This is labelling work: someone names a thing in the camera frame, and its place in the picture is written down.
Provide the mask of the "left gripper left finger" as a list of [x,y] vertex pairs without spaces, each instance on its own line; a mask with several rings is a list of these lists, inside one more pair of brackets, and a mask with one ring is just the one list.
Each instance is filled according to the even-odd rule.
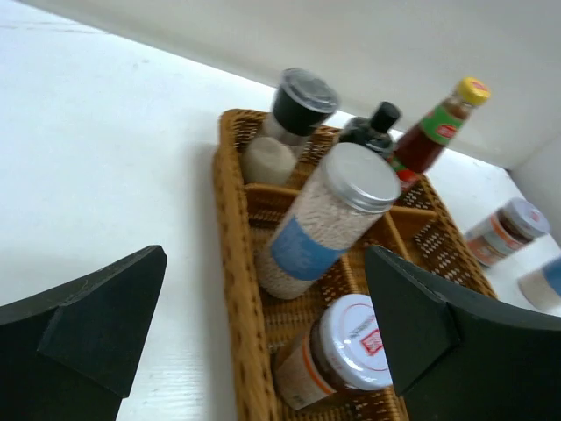
[[114,420],[131,393],[167,267],[147,246],[1,308],[3,420]]

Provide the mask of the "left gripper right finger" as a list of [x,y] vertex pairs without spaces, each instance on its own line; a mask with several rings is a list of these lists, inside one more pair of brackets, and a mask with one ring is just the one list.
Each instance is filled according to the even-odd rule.
[[557,420],[560,320],[432,274],[382,246],[365,272],[412,420]]

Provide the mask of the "tall blue-label shaker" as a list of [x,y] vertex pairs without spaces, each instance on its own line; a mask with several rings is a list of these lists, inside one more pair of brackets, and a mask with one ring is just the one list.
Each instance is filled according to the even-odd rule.
[[257,252],[260,287],[284,300],[302,295],[400,195],[399,179],[381,156],[364,146],[336,144]]
[[521,277],[518,287],[537,309],[560,310],[560,258]]

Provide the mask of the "red sauce bottle yellow cap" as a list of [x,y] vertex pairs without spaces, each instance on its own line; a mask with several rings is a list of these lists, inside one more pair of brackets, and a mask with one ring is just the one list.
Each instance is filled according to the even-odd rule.
[[387,161],[400,181],[402,192],[417,183],[454,140],[472,112],[489,97],[490,90],[482,81],[465,77],[397,140]]

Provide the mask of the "black-top salt grinder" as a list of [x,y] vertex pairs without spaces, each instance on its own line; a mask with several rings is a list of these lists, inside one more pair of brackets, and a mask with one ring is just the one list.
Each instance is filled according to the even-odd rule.
[[401,111],[393,103],[381,102],[369,118],[351,118],[341,129],[334,143],[353,143],[372,150],[387,159],[394,150],[389,130],[401,118]]

